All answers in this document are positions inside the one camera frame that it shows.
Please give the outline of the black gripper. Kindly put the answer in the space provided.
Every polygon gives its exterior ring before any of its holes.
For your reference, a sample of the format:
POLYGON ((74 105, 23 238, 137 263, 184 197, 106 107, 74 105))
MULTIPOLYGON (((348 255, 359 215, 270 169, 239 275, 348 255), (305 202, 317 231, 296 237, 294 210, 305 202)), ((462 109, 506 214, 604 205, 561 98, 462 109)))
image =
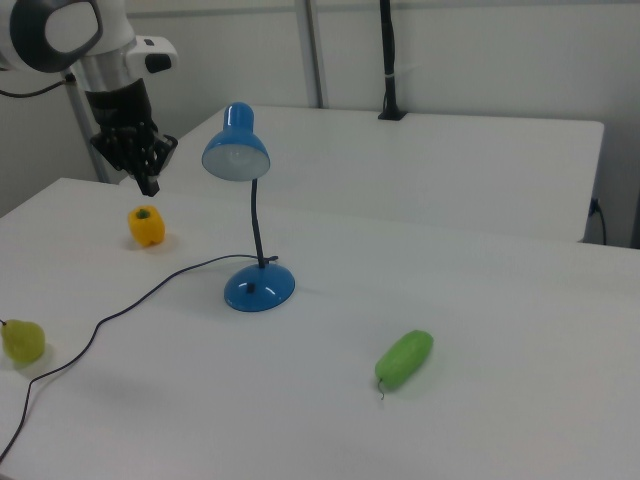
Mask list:
POLYGON ((155 136, 157 127, 144 81, 112 91, 87 91, 85 96, 100 128, 91 137, 91 145, 115 170, 132 176, 143 195, 155 196, 160 189, 158 178, 178 140, 155 136), (150 147, 144 153, 141 146, 150 147))

